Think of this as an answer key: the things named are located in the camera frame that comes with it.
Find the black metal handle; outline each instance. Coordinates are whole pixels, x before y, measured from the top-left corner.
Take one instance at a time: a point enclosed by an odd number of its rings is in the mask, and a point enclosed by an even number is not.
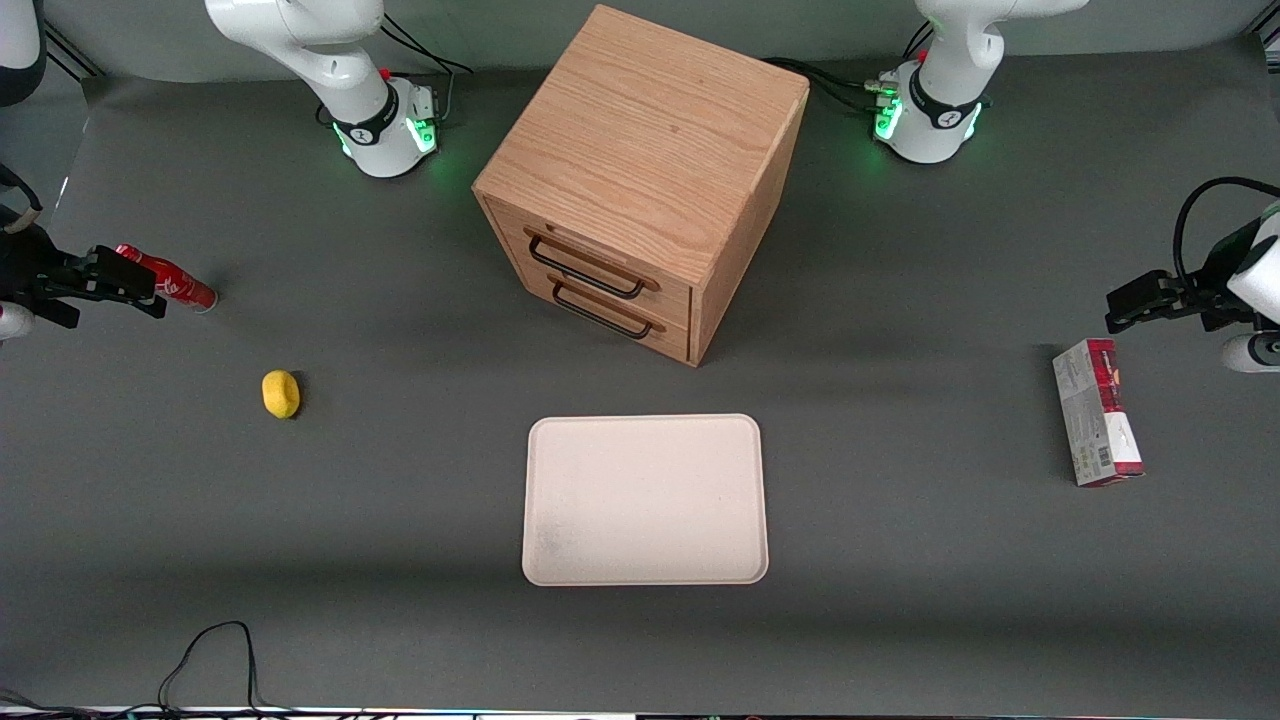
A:
[[[529,254],[534,256],[534,260],[538,260],[539,263],[541,263],[543,265],[547,265],[548,268],[556,268],[557,270],[564,273],[566,275],[568,275],[568,277],[571,277],[571,278],[573,278],[576,281],[581,281],[581,282],[584,282],[584,283],[594,287],[595,290],[608,292],[609,295],[612,295],[614,297],[621,297],[622,300],[635,300],[636,296],[640,295],[640,291],[644,290],[644,281],[636,281],[636,286],[634,288],[631,288],[631,290],[622,290],[620,287],[613,287],[609,283],[598,281],[598,279],[593,278],[591,275],[588,275],[586,273],[582,273],[581,270],[575,270],[573,268],[570,268],[564,263],[561,263],[558,260],[553,260],[553,259],[543,255],[541,252],[539,252],[538,251],[538,246],[541,245],[541,243],[543,243],[543,237],[539,236],[539,234],[535,234],[534,240],[530,241],[530,243],[529,243]]]
[[[573,313],[575,315],[577,315],[580,318],[586,318],[588,320],[591,320],[593,323],[604,325],[604,327],[609,328],[611,331],[613,331],[613,332],[616,332],[616,333],[618,333],[618,334],[621,334],[623,337],[630,337],[631,340],[644,340],[644,338],[649,337],[649,332],[653,331],[653,323],[645,323],[644,328],[641,328],[639,331],[628,331],[627,328],[623,328],[622,325],[614,323],[613,320],[609,320],[608,318],[602,318],[602,316],[596,315],[595,313],[591,313],[586,307],[581,307],[579,305],[573,305],[568,300],[564,300],[563,297],[559,296],[559,291],[562,291],[562,290],[564,290],[564,283],[556,283],[556,288],[552,290],[552,299],[556,300],[557,305],[559,305],[561,307],[568,310],[570,313]]]

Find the white tray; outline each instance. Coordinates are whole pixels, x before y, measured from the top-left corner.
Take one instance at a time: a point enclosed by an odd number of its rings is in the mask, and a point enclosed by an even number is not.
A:
[[[750,584],[768,566],[751,418],[547,418],[530,430],[529,582]]]

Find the red and white box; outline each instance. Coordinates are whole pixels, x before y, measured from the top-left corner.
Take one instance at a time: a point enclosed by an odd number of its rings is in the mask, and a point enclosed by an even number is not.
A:
[[[1100,488],[1144,475],[1138,442],[1120,404],[1116,342],[1080,342],[1053,359],[1053,375],[1071,442],[1075,484]]]

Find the gray backdrop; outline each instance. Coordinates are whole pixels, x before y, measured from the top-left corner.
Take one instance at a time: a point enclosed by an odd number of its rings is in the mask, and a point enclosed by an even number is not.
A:
[[[0,351],[0,683],[145,701],[241,618],[285,703],[1280,715],[1280,383],[1221,368],[1193,320],[1126,333],[1149,475],[1085,491],[1048,372],[1107,290],[1167,265],[1187,192],[1275,177],[1256,41],[1015,58],[937,168],[815,97],[696,370],[530,297],[476,206],[540,79],[468,78],[442,154],[396,181],[296,81],[99,86],[54,236],[225,296],[90,306]],[[1189,263],[1266,202],[1206,196]],[[261,407],[279,366],[307,375],[294,423]],[[763,428],[763,582],[521,577],[535,420],[707,411]],[[178,702],[242,697],[234,635],[191,670]]]
[[[212,27],[201,0],[46,0],[49,17],[106,69],[179,82],[289,77]],[[613,0],[612,5],[750,55],[800,59],[901,53],[920,24],[911,0]],[[594,0],[387,0],[422,44],[477,68],[550,67]],[[1076,13],[1007,23],[1012,54],[1196,47],[1240,32],[1267,0],[1093,0]],[[381,64],[425,68],[385,38]]]

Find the cable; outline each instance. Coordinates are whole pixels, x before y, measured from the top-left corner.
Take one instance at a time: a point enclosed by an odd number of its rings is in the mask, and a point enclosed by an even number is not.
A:
[[[404,38],[397,37],[396,33],[387,29],[385,27],[381,28],[383,35],[420,55],[430,58],[431,61],[439,65],[440,69],[443,69],[445,74],[449,76],[449,85],[448,88],[444,91],[444,110],[439,113],[439,120],[443,123],[444,120],[449,119],[449,113],[453,111],[453,83],[457,79],[456,78],[457,73],[453,70],[453,68],[458,68],[460,70],[463,70],[470,74],[474,74],[475,70],[471,69],[468,65],[463,65],[462,63],[458,63],[456,60],[449,60],[448,58],[442,58],[435,53],[431,53],[421,42],[419,42],[416,37],[410,35],[407,29],[404,29],[398,22],[396,22],[396,18],[390,17],[389,14],[384,14],[383,17],[387,18],[387,22],[389,22],[392,27],[399,31],[401,35],[404,36]]]
[[[410,35],[410,32],[407,29],[404,29],[403,27],[401,27],[401,24],[398,22],[396,22],[396,18],[393,18],[393,17],[390,17],[388,14],[384,14],[383,17],[387,18],[387,22],[392,23],[392,27],[394,27],[396,29],[398,29],[401,32],[401,35],[403,35],[406,38],[408,38],[410,42],[413,44],[411,46],[411,49],[417,50],[419,53],[421,53],[422,55],[426,55],[428,58],[435,60],[440,65],[453,65],[454,68],[458,68],[460,70],[463,70],[466,73],[475,73],[475,70],[472,70],[470,67],[463,65],[462,63],[456,63],[453,60],[449,60],[448,58],[442,58],[442,56],[431,53],[426,47],[424,47],[422,44],[417,41],[417,38],[415,38],[412,35]],[[399,40],[394,35],[392,35],[390,32],[388,32],[387,28],[383,28],[383,32],[385,32],[393,40],[397,40],[397,41]]]
[[[924,44],[928,42],[931,37],[933,37],[933,27],[932,26],[929,27],[929,32],[924,33],[924,37],[922,37],[919,42],[916,42],[914,46],[911,46],[910,50],[908,50],[906,59],[909,59],[911,55],[915,55],[915,53],[919,49],[924,47]]]
[[[855,110],[859,113],[874,113],[877,110],[877,108],[874,108],[873,105],[854,102],[852,100],[842,95],[842,91],[847,90],[861,91],[863,90],[861,83],[847,81],[845,78],[828,73],[827,70],[819,67],[812,65],[801,60],[795,60],[791,58],[764,58],[763,61],[809,78],[809,82],[812,82],[814,87],[826,92],[836,102],[840,102],[841,105],[849,108],[850,110]]]
[[[102,68],[97,65],[97,63],[91,60],[90,56],[86,55],[83,50],[77,47],[76,44],[72,42],[69,37],[67,37],[67,33],[58,29],[58,27],[54,26],[52,23],[49,22],[45,23],[45,35],[49,36],[50,40],[52,40],[59,47],[61,47],[63,53],[67,53],[67,55],[72,60],[76,60],[77,65],[84,68],[84,72],[87,72],[90,77],[101,77],[106,74],[105,72],[102,72]]]
[[[31,205],[32,210],[37,213],[44,211],[45,206],[40,204],[40,196],[36,195],[36,191],[4,163],[0,163],[0,186],[17,187],[27,196],[27,204]]]
[[[200,633],[196,634],[196,637],[191,641],[191,643],[187,644],[187,651],[182,653],[182,660],[178,661],[178,665],[175,665],[174,669],[170,670],[168,675],[165,675],[164,680],[160,680],[160,687],[156,688],[155,705],[157,705],[164,710],[170,710],[174,707],[173,705],[169,703],[169,688],[173,685],[173,682],[178,678],[178,675],[182,674],[182,670],[187,666],[187,662],[191,661],[192,651],[196,650],[196,646],[200,644],[200,641],[204,639],[204,637],[207,635],[209,633],[229,626],[239,628],[241,632],[244,633],[244,648],[248,651],[248,680],[244,687],[246,705],[251,710],[255,710],[260,714],[262,712],[261,707],[264,706],[284,707],[280,705],[270,703],[262,698],[262,693],[257,688],[257,656],[253,653],[253,635],[252,633],[250,633],[248,625],[246,625],[239,620],[227,620],[224,623],[218,623],[216,625],[210,625],[204,630],[200,630]]]
[[[58,55],[54,55],[52,53],[46,53],[45,56],[49,58],[50,60],[52,60],[55,65],[58,65],[59,68],[61,68],[64,73],[67,73],[68,76],[70,76],[70,78],[73,81],[76,81],[76,82],[84,82],[78,74],[73,73],[70,68],[68,68],[67,65],[64,65],[63,61],[58,59]]]
[[[86,74],[87,74],[88,77],[97,77],[97,73],[95,73],[95,72],[93,72],[93,68],[88,67],[88,63],[86,63],[84,60],[82,60],[82,59],[79,59],[78,56],[76,56],[76,54],[74,54],[74,53],[72,53],[72,51],[70,51],[70,49],[69,49],[69,47],[67,47],[67,45],[63,45],[63,41],[61,41],[61,40],[58,40],[58,36],[56,36],[56,35],[54,35],[54,33],[52,33],[51,31],[45,31],[45,37],[47,37],[47,38],[49,38],[49,40],[50,40],[50,41],[51,41],[51,42],[52,42],[54,45],[56,45],[56,46],[58,46],[58,49],[59,49],[59,50],[61,50],[61,51],[63,51],[63,54],[64,54],[64,55],[67,55],[67,58],[68,58],[68,59],[69,59],[70,61],[73,61],[73,63],[76,63],[77,65],[79,65],[79,67],[81,67],[81,69],[82,69],[82,70],[84,70],[84,73],[86,73]]]
[[[1192,290],[1192,284],[1187,275],[1187,264],[1183,261],[1183,234],[1187,231],[1187,218],[1190,215],[1192,206],[1196,205],[1196,201],[1199,200],[1202,195],[1220,184],[1238,184],[1240,187],[1247,187],[1249,190],[1270,195],[1271,197],[1280,197],[1280,187],[1262,181],[1235,176],[1213,178],[1201,184],[1187,196],[1187,200],[1183,202],[1183,209],[1178,213],[1178,223],[1174,224],[1174,272],[1178,274],[1178,282],[1180,282],[1188,291]]]
[[[931,35],[933,35],[933,23],[931,23],[929,20],[924,20],[924,24],[922,24],[915,31],[915,35],[911,36],[911,40],[906,41],[906,50],[902,50],[902,59],[905,60],[905,59],[910,58],[911,56],[911,51],[915,50],[916,47],[919,47],[920,42],[924,42],[925,40],[928,40]]]

